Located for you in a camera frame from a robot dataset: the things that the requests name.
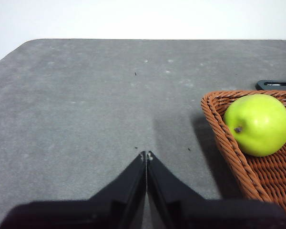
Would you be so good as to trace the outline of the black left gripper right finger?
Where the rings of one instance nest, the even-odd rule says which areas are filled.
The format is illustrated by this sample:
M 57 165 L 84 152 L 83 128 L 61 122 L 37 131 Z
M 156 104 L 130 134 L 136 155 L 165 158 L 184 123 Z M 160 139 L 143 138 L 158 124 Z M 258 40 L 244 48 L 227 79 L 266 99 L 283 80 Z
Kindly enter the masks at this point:
M 286 229 L 286 213 L 251 199 L 205 199 L 179 180 L 155 155 L 146 154 L 147 192 L 156 228 Z

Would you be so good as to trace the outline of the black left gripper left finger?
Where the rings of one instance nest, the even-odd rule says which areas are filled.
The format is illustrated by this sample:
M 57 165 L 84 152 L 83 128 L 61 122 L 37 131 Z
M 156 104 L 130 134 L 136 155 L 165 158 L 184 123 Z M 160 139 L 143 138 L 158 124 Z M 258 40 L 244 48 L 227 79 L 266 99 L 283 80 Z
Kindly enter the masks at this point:
M 94 196 L 84 200 L 34 201 L 12 208 L 1 229 L 139 228 L 146 193 L 146 154 Z

